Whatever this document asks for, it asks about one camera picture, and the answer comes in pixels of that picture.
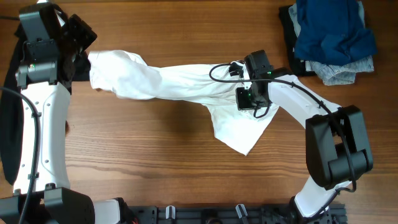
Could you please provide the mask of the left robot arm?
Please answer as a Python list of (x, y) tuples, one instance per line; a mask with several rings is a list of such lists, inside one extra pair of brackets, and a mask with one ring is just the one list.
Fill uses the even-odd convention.
[(65, 163), (67, 113), (76, 75), (91, 68), (86, 53), (96, 40), (77, 15), (52, 2), (23, 7), (26, 41), (16, 72), (24, 105), (22, 154), (13, 195), (1, 199), (5, 223), (137, 223), (118, 197), (94, 202), (70, 188)]

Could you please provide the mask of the white t-shirt with black print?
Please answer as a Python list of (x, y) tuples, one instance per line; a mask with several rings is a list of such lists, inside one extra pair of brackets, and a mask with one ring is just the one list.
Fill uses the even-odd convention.
[(279, 106), (240, 111), (236, 103), (238, 83), (221, 83), (228, 78), (226, 67), (208, 73), (212, 64), (152, 67), (135, 53), (124, 50), (91, 51), (90, 83), (92, 88), (114, 93), (118, 98), (134, 100), (182, 100), (198, 103), (211, 114), (215, 138), (235, 151), (247, 155), (275, 116)]

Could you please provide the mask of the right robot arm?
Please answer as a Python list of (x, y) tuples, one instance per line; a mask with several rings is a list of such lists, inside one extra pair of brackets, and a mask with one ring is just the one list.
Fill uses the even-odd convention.
[(301, 84), (286, 68), (274, 69), (264, 50), (247, 55), (237, 71), (244, 87), (236, 90), (239, 110), (285, 109), (305, 129), (309, 178), (287, 208), (272, 214), (286, 223), (338, 223), (330, 204), (373, 168), (362, 111), (331, 103)]

